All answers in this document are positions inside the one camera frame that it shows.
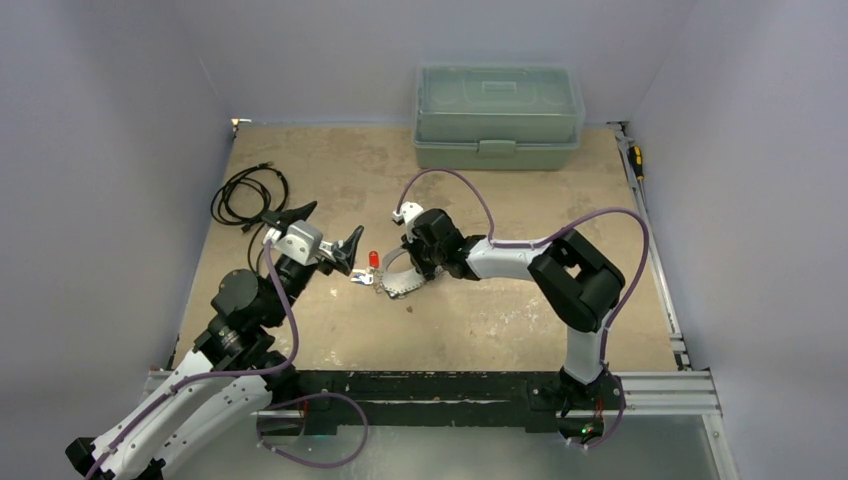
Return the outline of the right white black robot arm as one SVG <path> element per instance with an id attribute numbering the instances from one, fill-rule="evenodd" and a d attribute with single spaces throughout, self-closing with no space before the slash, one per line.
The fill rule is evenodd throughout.
<path id="1" fill-rule="evenodd" d="M 551 240 L 500 241 L 463 235 L 442 209 L 408 202 L 392 220 L 405 227 L 402 248 L 425 280 L 444 271 L 455 279 L 534 283 L 566 326 L 566 358 L 558 396 L 566 406 L 595 406 L 606 378 L 603 359 L 608 320 L 618 307 L 621 271 L 576 230 Z"/>

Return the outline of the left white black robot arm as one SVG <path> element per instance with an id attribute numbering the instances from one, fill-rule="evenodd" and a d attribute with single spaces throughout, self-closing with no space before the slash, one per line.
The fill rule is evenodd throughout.
<path id="1" fill-rule="evenodd" d="M 117 425 L 66 447 L 75 471 L 86 479 L 170 479 L 241 419 L 295 403 L 292 306 L 315 273 L 351 274 L 364 232 L 357 226 L 345 240 L 324 240 L 308 222 L 316 206 L 264 215 L 267 274 L 237 269 L 222 278 L 214 317 L 167 379 Z"/>

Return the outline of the keyring with keys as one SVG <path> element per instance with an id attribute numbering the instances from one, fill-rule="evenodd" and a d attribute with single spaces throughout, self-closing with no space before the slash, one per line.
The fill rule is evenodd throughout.
<path id="1" fill-rule="evenodd" d="M 404 298 L 407 294 L 429 283 L 429 280 L 413 266 L 402 271 L 390 272 L 390 266 L 402 256 L 409 256 L 409 252 L 398 247 L 382 257 L 379 268 L 354 269 L 350 282 L 370 287 L 376 293 L 384 293 L 393 300 Z"/>

